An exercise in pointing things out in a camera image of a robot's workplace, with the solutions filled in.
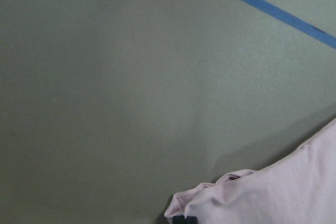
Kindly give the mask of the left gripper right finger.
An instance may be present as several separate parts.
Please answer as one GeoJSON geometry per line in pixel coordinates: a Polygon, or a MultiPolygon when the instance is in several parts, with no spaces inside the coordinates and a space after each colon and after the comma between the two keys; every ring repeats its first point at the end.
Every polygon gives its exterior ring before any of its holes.
{"type": "Polygon", "coordinates": [[[197,224],[197,217],[196,216],[187,216],[185,219],[186,224],[197,224]]]}

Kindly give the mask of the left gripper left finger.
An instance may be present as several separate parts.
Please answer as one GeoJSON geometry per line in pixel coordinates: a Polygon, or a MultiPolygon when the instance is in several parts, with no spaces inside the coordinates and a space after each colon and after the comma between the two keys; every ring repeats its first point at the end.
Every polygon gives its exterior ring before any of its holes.
{"type": "Polygon", "coordinates": [[[172,218],[172,224],[185,224],[184,216],[174,216],[172,218]]]}

